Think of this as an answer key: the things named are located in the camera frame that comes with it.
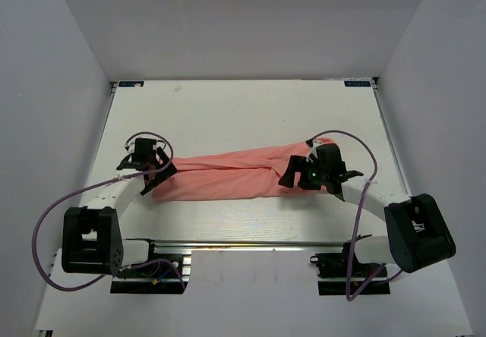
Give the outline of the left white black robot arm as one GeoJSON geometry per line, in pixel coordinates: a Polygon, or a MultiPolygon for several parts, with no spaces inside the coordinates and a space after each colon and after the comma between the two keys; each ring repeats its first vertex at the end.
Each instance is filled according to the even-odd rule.
{"type": "Polygon", "coordinates": [[[139,137],[125,144],[128,154],[119,163],[115,182],[81,207],[64,215],[62,268],[68,273],[115,276],[135,266],[143,275],[159,270],[160,256],[150,242],[122,236],[120,219],[138,197],[176,174],[162,141],[139,137]]]}

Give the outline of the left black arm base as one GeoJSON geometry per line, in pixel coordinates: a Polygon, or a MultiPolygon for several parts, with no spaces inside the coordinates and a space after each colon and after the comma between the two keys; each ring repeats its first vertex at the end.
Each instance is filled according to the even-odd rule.
{"type": "Polygon", "coordinates": [[[181,295],[191,273],[191,249],[175,243],[150,241],[148,265],[125,269],[112,277],[111,294],[181,295]]]}

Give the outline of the pink t shirt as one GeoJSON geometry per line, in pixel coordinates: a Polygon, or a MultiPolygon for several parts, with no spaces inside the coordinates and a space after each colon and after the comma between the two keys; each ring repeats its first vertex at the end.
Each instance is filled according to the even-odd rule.
{"type": "Polygon", "coordinates": [[[249,200],[304,195],[299,187],[278,185],[290,156],[306,157],[309,148],[298,142],[216,155],[175,158],[177,173],[152,192],[157,202],[249,200]]]}

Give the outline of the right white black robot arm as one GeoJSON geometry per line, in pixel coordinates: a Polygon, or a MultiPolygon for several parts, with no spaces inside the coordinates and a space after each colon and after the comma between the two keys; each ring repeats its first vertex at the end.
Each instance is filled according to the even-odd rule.
{"type": "Polygon", "coordinates": [[[339,147],[316,141],[307,156],[292,155],[279,185],[307,191],[325,190],[381,219],[387,233],[353,235],[343,248],[344,269],[361,275],[373,264],[394,264],[412,273],[456,255],[456,244],[436,200],[429,194],[408,195],[392,191],[348,170],[339,147]]]}

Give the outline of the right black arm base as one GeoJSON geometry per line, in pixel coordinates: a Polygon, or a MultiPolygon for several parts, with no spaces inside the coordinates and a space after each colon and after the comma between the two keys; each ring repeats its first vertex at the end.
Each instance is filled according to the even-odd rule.
{"type": "MultiPolygon", "coordinates": [[[[348,270],[349,246],[346,245],[340,252],[320,252],[309,258],[310,264],[317,269],[317,287],[320,296],[345,296],[346,276],[348,270]]],[[[350,294],[356,293],[358,288],[377,269],[377,263],[360,263],[353,257],[350,294]]],[[[383,268],[374,279],[363,289],[361,295],[388,295],[390,294],[387,269],[383,268]]]]}

